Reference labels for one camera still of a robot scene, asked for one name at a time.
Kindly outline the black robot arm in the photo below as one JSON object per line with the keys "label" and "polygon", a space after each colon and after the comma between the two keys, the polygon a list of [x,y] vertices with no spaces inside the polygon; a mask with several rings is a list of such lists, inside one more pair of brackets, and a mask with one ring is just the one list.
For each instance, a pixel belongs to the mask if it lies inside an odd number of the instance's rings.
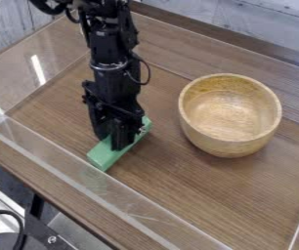
{"label": "black robot arm", "polygon": [[139,31],[131,0],[30,0],[47,15],[64,14],[83,29],[91,52],[94,80],[83,82],[94,132],[111,141],[111,148],[130,146],[144,127],[146,111],[139,103],[142,67],[135,53]]}

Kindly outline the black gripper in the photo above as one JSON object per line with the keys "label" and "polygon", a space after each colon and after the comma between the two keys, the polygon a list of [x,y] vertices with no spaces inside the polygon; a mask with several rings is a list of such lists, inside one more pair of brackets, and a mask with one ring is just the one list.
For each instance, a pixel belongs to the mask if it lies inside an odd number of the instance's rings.
{"label": "black gripper", "polygon": [[135,142],[146,115],[138,100],[142,66],[138,62],[92,62],[90,67],[95,79],[86,80],[83,87],[92,129],[100,140],[111,134],[112,149],[120,151]]}

